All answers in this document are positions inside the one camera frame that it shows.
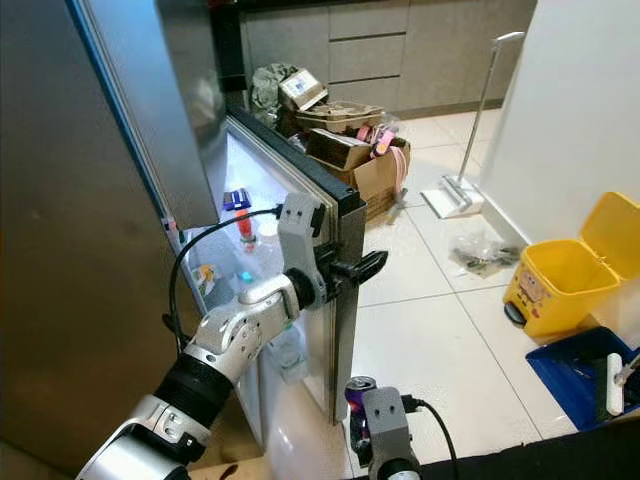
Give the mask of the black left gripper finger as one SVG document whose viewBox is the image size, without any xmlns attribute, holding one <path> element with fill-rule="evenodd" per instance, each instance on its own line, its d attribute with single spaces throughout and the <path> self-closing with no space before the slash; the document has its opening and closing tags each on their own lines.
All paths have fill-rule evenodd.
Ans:
<svg viewBox="0 0 640 480">
<path fill-rule="evenodd" d="M 340 264 L 340 275 L 351 284 L 364 284 L 374 278 L 381 269 L 387 265 L 389 252 L 387 250 L 375 250 L 366 253 L 355 264 Z"/>
</svg>

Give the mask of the purple drink can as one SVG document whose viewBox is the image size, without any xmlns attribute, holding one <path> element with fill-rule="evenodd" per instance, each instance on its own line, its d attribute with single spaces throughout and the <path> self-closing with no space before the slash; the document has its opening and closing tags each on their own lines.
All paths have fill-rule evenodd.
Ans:
<svg viewBox="0 0 640 480">
<path fill-rule="evenodd" d="M 352 376 L 344 387 L 344 399 L 352 415 L 362 415 L 364 413 L 364 393 L 378 388 L 378 383 L 371 376 Z"/>
</svg>

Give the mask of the fridge door with shelves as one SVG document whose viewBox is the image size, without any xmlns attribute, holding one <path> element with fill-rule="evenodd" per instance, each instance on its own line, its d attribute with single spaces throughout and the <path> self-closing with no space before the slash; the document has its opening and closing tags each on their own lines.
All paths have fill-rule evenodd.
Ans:
<svg viewBox="0 0 640 480">
<path fill-rule="evenodd" d="M 221 138 L 223 151 L 214 164 L 215 172 L 223 174 L 227 191 L 246 188 L 250 192 L 251 209 L 259 214 L 253 218 L 253 227 L 256 221 L 275 220 L 264 211 L 284 204 L 289 192 L 305 193 L 324 205 L 314 220 L 315 247 L 337 241 L 340 262 L 355 264 L 361 259 L 366 207 L 356 188 L 238 106 L 228 108 Z M 251 253 L 244 252 L 234 227 L 201 239 L 187 253 L 184 265 L 188 271 L 183 278 L 192 283 L 202 312 L 232 301 L 236 275 L 244 270 L 253 273 Z M 347 415 L 343 390 L 351 375 L 357 300 L 358 287 L 346 284 L 339 296 L 326 296 L 325 305 L 306 308 L 294 321 L 303 361 L 293 378 L 314 399 L 321 421 L 330 424 Z"/>
</svg>

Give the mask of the grey steel fridge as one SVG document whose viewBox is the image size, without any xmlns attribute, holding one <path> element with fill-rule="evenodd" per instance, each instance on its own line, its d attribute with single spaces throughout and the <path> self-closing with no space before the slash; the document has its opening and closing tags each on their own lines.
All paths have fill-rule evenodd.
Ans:
<svg viewBox="0 0 640 480">
<path fill-rule="evenodd" d="M 77 474 L 177 358 L 180 229 L 210 227 L 227 0 L 1 0 L 1 438 Z"/>
</svg>

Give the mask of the water bottle teal cap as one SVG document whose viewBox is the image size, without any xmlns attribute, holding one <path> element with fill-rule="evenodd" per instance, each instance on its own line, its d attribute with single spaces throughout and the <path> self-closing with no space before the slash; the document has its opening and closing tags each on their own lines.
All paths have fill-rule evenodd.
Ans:
<svg viewBox="0 0 640 480">
<path fill-rule="evenodd" d="M 251 271 L 239 271 L 236 275 L 236 301 L 242 308 L 251 306 L 253 288 L 257 285 L 256 275 Z"/>
</svg>

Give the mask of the open brown cardboard box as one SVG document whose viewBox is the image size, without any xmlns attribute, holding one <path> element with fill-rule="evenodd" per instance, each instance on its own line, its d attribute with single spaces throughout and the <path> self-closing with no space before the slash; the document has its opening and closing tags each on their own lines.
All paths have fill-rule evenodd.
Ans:
<svg viewBox="0 0 640 480">
<path fill-rule="evenodd" d="M 302 133 L 302 143 L 308 156 L 357 189 L 370 218 L 392 210 L 403 197 L 411 145 L 384 125 L 362 125 L 340 133 L 312 128 Z"/>
</svg>

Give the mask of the bottle with orange cap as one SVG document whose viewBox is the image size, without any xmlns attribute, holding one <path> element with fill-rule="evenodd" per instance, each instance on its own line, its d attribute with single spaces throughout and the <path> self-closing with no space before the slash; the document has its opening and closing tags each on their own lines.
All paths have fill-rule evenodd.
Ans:
<svg viewBox="0 0 640 480">
<path fill-rule="evenodd" d="M 259 241 L 257 241 L 255 230 L 253 230 L 250 210 L 239 209 L 234 211 L 234 214 L 238 218 L 236 224 L 239 232 L 239 242 L 241 242 L 244 252 L 251 253 L 256 250 L 257 242 Z"/>
</svg>

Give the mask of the white flat mop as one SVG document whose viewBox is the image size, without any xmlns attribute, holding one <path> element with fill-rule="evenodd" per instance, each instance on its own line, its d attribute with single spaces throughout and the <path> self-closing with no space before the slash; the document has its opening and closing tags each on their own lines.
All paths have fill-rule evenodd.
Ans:
<svg viewBox="0 0 640 480">
<path fill-rule="evenodd" d="M 474 119 L 472 119 L 471 129 L 463 151 L 463 159 L 457 173 L 443 175 L 440 178 L 439 186 L 434 189 L 425 189 L 421 192 L 422 198 L 435 215 L 440 219 L 465 218 L 465 216 L 475 215 L 483 210 L 486 197 L 476 187 L 474 182 L 468 180 L 466 173 L 468 165 L 471 163 L 472 152 L 479 133 L 481 119 L 486 110 L 486 101 L 489 99 L 489 91 L 492 88 L 493 78 L 497 72 L 497 64 L 502 56 L 504 46 L 515 44 L 527 35 L 525 31 L 513 31 L 494 37 L 492 47 L 490 47 L 490 61 L 486 76 L 481 88 Z"/>
</svg>

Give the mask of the dark blue packet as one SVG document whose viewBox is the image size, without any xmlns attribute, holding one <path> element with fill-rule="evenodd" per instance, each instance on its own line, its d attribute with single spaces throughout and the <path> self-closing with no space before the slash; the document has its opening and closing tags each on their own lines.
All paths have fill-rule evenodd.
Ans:
<svg viewBox="0 0 640 480">
<path fill-rule="evenodd" d="M 252 207 L 250 192 L 248 192 L 246 188 L 227 191 L 223 197 L 221 197 L 221 206 L 223 206 L 225 211 L 229 212 L 250 210 Z"/>
</svg>

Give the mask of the brown egg carton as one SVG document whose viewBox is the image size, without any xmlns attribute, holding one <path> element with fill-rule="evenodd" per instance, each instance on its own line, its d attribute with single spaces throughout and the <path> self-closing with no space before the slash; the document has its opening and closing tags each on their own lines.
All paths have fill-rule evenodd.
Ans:
<svg viewBox="0 0 640 480">
<path fill-rule="evenodd" d="M 387 110 L 381 106 L 349 101 L 321 101 L 311 108 L 296 111 L 294 122 L 302 129 L 321 129 L 342 134 L 366 125 L 380 125 Z"/>
</svg>

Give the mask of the cardboard box white label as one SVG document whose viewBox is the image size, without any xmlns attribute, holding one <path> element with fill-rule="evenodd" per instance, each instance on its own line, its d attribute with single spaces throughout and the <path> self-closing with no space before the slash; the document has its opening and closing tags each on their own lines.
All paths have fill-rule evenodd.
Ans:
<svg viewBox="0 0 640 480">
<path fill-rule="evenodd" d="M 329 91 L 310 70 L 298 69 L 278 84 L 280 104 L 293 111 L 307 111 L 328 99 Z"/>
</svg>

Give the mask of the green-grey bag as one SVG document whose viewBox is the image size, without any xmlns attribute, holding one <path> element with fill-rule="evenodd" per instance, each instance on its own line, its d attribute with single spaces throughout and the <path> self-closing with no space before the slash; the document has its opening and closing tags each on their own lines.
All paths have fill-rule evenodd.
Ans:
<svg viewBox="0 0 640 480">
<path fill-rule="evenodd" d="M 259 67 L 252 76 L 250 91 L 250 110 L 261 123 L 274 128 L 279 120 L 280 83 L 293 76 L 298 67 L 288 63 L 270 63 Z"/>
</svg>

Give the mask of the yellow pedal bin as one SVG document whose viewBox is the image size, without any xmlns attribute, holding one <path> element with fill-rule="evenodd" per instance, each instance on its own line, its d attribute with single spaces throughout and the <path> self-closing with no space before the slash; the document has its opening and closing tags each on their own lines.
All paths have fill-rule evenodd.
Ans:
<svg viewBox="0 0 640 480">
<path fill-rule="evenodd" d="M 576 237 L 530 244 L 502 298 L 503 314 L 534 339 L 579 329 L 596 307 L 640 278 L 640 204 L 605 192 Z"/>
</svg>

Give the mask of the grey kitchen cabinets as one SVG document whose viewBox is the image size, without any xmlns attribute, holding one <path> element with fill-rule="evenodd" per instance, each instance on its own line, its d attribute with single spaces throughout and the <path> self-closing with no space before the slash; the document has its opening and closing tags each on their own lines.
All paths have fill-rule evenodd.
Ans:
<svg viewBox="0 0 640 480">
<path fill-rule="evenodd" d="M 530 27 L 538 0 L 338 0 L 244 6 L 248 70 L 273 63 L 310 70 L 334 100 L 407 118 L 498 108 L 521 41 L 490 64 L 494 38 Z"/>
</svg>

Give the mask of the blue plastic tray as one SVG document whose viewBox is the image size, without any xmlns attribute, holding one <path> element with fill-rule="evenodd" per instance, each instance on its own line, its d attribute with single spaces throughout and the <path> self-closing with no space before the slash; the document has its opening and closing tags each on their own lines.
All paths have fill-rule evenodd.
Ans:
<svg viewBox="0 0 640 480">
<path fill-rule="evenodd" d="M 580 431 L 640 412 L 640 348 L 607 326 L 554 340 L 525 358 Z"/>
</svg>

